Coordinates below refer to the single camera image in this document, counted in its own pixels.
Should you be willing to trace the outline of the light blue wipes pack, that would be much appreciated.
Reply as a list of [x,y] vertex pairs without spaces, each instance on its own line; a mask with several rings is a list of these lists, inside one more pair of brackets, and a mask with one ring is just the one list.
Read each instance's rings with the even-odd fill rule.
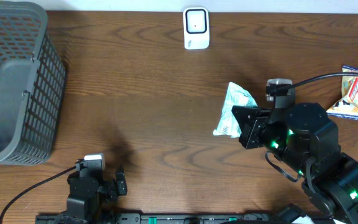
[[213,136],[226,135],[231,138],[238,138],[241,135],[241,129],[232,113],[233,106],[256,107],[257,103],[247,90],[230,82],[223,103],[221,118],[217,128],[213,131]]

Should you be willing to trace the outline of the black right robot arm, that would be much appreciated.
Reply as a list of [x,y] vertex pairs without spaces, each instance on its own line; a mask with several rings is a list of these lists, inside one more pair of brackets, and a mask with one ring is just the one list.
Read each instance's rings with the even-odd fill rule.
[[303,179],[303,191],[328,217],[358,223],[358,162],[341,151],[337,124],[318,103],[277,96],[271,109],[233,106],[246,149],[265,147]]

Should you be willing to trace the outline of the yellow snack bag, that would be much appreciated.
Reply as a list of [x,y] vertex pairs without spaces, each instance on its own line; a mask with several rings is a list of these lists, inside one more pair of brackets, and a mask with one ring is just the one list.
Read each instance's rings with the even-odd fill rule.
[[342,98],[326,112],[338,118],[358,120],[358,77],[343,76],[341,82]]

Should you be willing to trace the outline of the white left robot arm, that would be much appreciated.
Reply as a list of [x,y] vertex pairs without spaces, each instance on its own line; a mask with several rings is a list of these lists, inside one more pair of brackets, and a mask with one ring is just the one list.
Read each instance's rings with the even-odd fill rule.
[[59,214],[57,223],[114,223],[113,212],[103,209],[103,205],[115,202],[127,194],[127,184],[123,166],[115,172],[112,180],[103,179],[102,168],[83,168],[69,176],[70,193],[67,209]]

